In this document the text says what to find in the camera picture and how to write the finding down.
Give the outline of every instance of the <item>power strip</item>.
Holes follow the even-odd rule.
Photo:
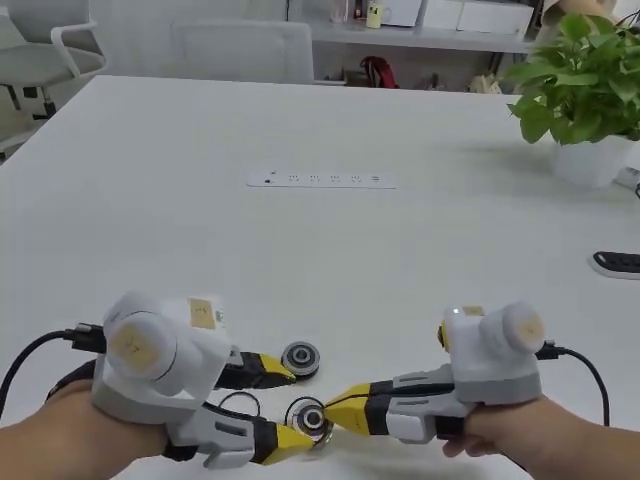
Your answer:
[[[393,190],[395,184],[384,175],[344,173],[293,173],[271,170],[249,174],[250,187],[366,188]]]

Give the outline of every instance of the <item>white cap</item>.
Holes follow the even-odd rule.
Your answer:
[[[536,353],[544,345],[544,323],[538,313],[523,301],[504,307],[502,326],[509,345],[520,353]]]

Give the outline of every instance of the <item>metal bearing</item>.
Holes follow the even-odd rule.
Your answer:
[[[284,349],[282,364],[298,380],[306,380],[318,372],[320,352],[308,342],[293,342]]]
[[[324,406],[312,397],[300,397],[289,406],[285,423],[311,437],[314,450],[323,448],[333,436],[333,423],[326,419]]]

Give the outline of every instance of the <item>finger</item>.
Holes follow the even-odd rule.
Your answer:
[[[464,452],[464,439],[449,440],[442,447],[442,453],[448,458],[457,457]]]
[[[498,453],[495,446],[491,442],[486,442],[484,440],[479,440],[475,443],[469,444],[465,450],[467,452],[467,455],[474,458]]]
[[[469,447],[482,442],[482,439],[470,435],[449,440],[443,447],[442,452],[449,458],[457,457]]]

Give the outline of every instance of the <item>white box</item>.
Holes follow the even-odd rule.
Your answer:
[[[458,30],[516,35],[521,39],[533,15],[533,8],[514,3],[469,1],[462,7]]]
[[[382,24],[415,27],[422,0],[382,0]]]
[[[458,28],[464,2],[460,0],[425,0],[425,2],[422,26],[447,30]]]

